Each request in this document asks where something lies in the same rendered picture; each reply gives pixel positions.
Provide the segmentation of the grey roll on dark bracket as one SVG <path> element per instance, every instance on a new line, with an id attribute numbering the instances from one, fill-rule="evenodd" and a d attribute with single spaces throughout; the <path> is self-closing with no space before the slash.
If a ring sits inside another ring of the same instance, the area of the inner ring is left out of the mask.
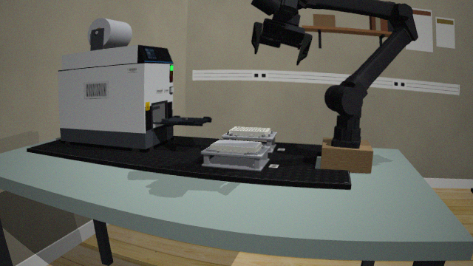
<path id="1" fill-rule="evenodd" d="M 132 39 L 132 28 L 122 21 L 115 21 L 107 18 L 97 18 L 88 30 L 87 38 L 91 45 L 91 31 L 97 28 L 104 28 L 103 48 L 126 47 Z"/>

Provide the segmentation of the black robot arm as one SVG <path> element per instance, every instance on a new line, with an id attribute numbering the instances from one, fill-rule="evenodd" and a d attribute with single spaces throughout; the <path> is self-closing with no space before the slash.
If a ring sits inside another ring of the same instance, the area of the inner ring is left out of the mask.
<path id="1" fill-rule="evenodd" d="M 269 16 L 273 14 L 272 20 L 297 27 L 300 20 L 298 10 L 302 8 L 389 20 L 394 30 L 387 40 L 341 86 L 329 87 L 324 96 L 327 107 L 340 114 L 337 115 L 331 146 L 359 149 L 361 107 L 368 88 L 407 44 L 418 39 L 412 8 L 407 4 L 380 0 L 253 0 L 251 4 Z"/>

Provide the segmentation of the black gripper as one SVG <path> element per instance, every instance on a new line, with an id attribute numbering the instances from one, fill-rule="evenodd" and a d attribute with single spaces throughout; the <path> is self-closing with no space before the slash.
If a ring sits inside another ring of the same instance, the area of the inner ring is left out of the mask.
<path id="1" fill-rule="evenodd" d="M 269 18 L 265 18 L 263 23 L 254 23 L 251 39 L 255 54 L 257 53 L 259 44 L 276 48 L 280 48 L 281 44 L 286 44 L 298 48 L 300 52 L 296 65 L 299 65 L 300 61 L 307 57 L 311 41 L 312 35 L 305 33 L 305 28 Z"/>

